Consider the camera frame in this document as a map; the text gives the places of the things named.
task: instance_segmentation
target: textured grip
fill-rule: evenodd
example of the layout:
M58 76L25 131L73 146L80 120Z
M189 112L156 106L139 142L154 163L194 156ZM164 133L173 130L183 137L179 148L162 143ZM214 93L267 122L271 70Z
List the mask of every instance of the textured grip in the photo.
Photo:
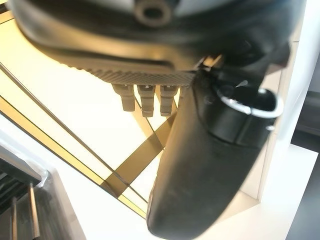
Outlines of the textured grip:
M189 240L202 234L233 199L260 150L227 143L209 133L199 119L190 87L150 195L149 231L169 240Z

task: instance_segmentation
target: metal bar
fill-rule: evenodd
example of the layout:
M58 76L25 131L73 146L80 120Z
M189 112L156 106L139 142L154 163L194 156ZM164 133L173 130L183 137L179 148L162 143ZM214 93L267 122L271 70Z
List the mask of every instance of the metal bar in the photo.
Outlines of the metal bar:
M40 237L40 228L37 214L37 206L35 199L35 192L32 183L29 186L29 201L30 201L30 209L31 209L31 218L32 218L32 234L33 239Z
M16 197L12 198L12 207L11 207L11 239L18 240L18 232L17 232L17 199Z

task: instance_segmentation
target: black plastic handle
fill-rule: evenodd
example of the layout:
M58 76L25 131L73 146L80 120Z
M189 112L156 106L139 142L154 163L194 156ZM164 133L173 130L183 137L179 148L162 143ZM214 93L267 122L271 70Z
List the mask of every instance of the black plastic handle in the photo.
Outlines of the black plastic handle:
M254 116L240 114L243 121L238 130L239 137L243 135L241 130L248 125L245 122L251 124L253 118L252 127L256 126L256 132L247 137L259 139L258 146L253 140L239 145L239 138L228 142L217 137L213 133L219 134L219 131L215 128L213 133L210 132L212 128L208 130L205 123L208 118L200 116L206 111L197 105L203 100L208 108L220 106L230 111L230 107L218 96L208 100L204 91L210 88L196 79L186 91L162 155L147 214L149 231L160 238L190 240L215 222L253 166L268 137L267 125L274 122L274 119L259 121ZM228 135L228 127L239 125L239 121L236 117L224 121L226 116L234 116L226 111L216 111L215 121L219 124L225 122L223 127ZM246 128L245 132L250 133L250 129Z

